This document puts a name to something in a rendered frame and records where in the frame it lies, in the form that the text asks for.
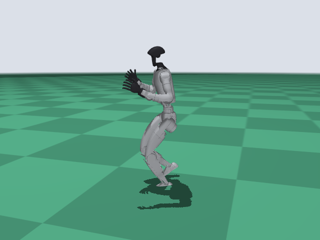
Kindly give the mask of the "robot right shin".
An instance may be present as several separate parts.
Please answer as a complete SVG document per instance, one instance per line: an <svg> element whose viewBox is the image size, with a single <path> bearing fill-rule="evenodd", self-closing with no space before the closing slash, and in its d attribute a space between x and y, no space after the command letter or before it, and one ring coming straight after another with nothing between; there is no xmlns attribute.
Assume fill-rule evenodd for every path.
<svg viewBox="0 0 320 240"><path fill-rule="evenodd" d="M157 151L154 150L154 152L156 153L156 158L159 161L160 165L163 165L163 166L166 166L166 167L169 168L171 164L168 161L166 161L164 158L162 158L162 155L159 154ZM140 153L140 155L145 157L145 155L143 155L141 153Z"/></svg>

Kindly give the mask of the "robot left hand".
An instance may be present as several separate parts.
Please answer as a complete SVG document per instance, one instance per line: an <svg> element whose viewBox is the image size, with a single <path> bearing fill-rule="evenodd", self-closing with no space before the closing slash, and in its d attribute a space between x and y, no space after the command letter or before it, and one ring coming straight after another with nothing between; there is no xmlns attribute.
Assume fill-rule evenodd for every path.
<svg viewBox="0 0 320 240"><path fill-rule="evenodd" d="M145 89L140 88L140 85L138 85L138 83L137 83L137 81L135 79L132 78L132 80L134 81L134 83L131 80L126 79L126 81L128 81L128 82L126 82L126 81L123 82L123 83L126 83L126 84L123 84L123 86L126 86L126 87L123 87L122 89L129 90L129 91L131 91L133 93L138 93L139 96L145 98L143 95L141 95L142 91L145 90ZM145 90L145 91L147 91L147 90Z"/></svg>

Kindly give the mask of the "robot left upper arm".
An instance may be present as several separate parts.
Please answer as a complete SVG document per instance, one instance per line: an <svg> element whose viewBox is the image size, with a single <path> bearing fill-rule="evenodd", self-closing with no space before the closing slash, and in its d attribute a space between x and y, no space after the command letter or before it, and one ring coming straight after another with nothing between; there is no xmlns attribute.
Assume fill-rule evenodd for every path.
<svg viewBox="0 0 320 240"><path fill-rule="evenodd" d="M173 97L173 92L172 92L172 86L171 86L171 77L170 77L170 74L166 71L164 72L161 72L160 75L159 75L159 79L160 79L160 82L162 83L162 87L163 87L163 91L166 93L166 94L169 94L172 96L172 100L171 101L163 101L164 104L166 105L169 105L174 97Z"/></svg>

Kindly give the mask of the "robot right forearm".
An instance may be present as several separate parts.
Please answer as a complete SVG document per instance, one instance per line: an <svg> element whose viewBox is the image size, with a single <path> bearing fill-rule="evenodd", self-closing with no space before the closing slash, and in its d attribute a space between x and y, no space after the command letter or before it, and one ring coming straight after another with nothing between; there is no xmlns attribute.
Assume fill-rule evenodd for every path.
<svg viewBox="0 0 320 240"><path fill-rule="evenodd" d="M143 89L145 89L146 91L149 91L149 90L150 90L150 86L151 86L151 85L142 83L142 82L140 82L140 81L138 81L137 83L138 83L138 85L140 85L140 88L143 88Z"/></svg>

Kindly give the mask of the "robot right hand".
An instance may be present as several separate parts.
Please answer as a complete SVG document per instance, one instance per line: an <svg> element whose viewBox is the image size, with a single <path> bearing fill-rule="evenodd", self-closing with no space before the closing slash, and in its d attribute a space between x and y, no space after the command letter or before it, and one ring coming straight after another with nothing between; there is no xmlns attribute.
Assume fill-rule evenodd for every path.
<svg viewBox="0 0 320 240"><path fill-rule="evenodd" d="M136 69L134 70L134 73L132 72L132 70L130 69L130 72L129 71L127 71L128 73L126 73L126 75L125 75L125 77L128 79L128 80L130 80L130 81L133 81L132 79L135 79L137 82L138 81L140 81L141 82L141 80L137 77L137 75L136 75ZM134 81L133 81L133 83L135 83Z"/></svg>

